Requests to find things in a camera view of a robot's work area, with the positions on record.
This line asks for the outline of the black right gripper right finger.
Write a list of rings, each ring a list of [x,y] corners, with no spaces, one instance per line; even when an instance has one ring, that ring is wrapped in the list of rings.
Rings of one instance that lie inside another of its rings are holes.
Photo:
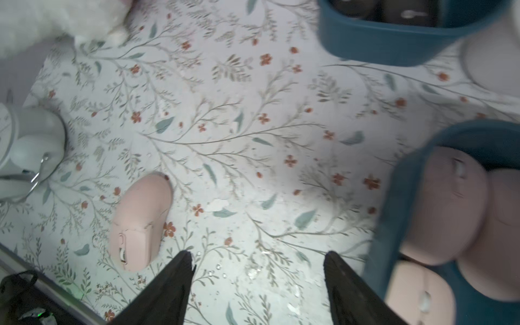
[[[334,325],[406,323],[334,251],[325,255],[324,275]]]

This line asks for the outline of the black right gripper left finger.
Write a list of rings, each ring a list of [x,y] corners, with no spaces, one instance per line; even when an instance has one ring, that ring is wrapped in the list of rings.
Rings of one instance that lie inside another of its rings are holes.
[[[195,268],[180,251],[111,324],[183,324]]]

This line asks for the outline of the pink mouse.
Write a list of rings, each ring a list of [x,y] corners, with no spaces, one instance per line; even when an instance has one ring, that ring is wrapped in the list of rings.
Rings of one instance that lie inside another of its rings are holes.
[[[465,280],[481,294],[519,301],[519,171],[488,173],[489,199],[480,232],[457,260]]]
[[[434,148],[400,252],[425,265],[455,260],[482,225],[488,189],[487,172],[473,157],[453,148]]]
[[[173,188],[163,173],[135,181],[116,207],[108,252],[116,267],[139,272],[158,255],[163,225],[173,204]]]
[[[395,264],[386,304],[407,324],[454,324],[456,302],[448,283],[435,272],[409,261]]]

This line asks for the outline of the pink mouse top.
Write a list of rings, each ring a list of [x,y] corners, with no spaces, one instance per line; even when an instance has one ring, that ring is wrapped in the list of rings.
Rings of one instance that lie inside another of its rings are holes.
[[[488,189],[487,172],[473,157],[453,148],[434,148],[400,252],[425,265],[455,260],[482,225]]]

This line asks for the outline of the teal storage box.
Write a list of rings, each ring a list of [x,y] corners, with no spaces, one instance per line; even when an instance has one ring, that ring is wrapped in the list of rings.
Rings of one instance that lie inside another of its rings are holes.
[[[437,132],[422,147],[394,167],[378,225],[362,274],[363,280],[385,298],[399,247],[411,219],[423,169],[434,147],[461,150],[486,170],[519,168],[519,125],[499,120],[473,120]],[[518,324],[519,304],[499,302],[475,290],[454,262],[432,270],[451,287],[456,300],[456,324]]]
[[[387,66],[421,65],[495,22],[511,1],[439,1],[435,27],[382,21],[382,1],[319,1],[318,39],[330,54]]]

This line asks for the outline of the black mouse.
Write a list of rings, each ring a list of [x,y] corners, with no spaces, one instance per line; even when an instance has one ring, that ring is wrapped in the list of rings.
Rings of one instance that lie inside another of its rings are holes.
[[[390,24],[435,27],[439,14],[436,0],[384,0],[381,18]]]

